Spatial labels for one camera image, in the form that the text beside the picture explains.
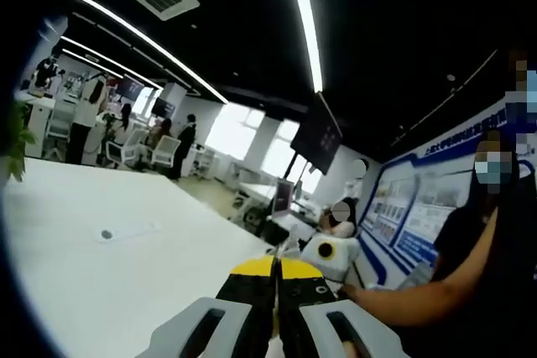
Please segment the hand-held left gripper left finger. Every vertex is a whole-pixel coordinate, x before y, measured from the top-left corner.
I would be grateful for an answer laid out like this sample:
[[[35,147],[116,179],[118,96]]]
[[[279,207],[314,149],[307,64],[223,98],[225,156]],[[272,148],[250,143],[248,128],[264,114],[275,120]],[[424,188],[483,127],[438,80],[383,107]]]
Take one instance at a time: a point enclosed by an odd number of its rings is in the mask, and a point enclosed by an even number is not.
[[[198,298],[150,336],[140,357],[264,357],[273,331],[276,260],[233,268],[215,298]]]

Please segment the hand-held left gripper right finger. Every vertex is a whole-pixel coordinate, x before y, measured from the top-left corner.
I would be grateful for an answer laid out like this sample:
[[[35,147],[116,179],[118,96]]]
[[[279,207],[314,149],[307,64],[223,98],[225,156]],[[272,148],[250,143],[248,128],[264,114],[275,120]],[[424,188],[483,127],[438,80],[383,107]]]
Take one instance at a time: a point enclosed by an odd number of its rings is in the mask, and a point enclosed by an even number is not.
[[[348,299],[335,299],[307,262],[279,259],[279,334],[287,357],[406,357],[398,335]]]

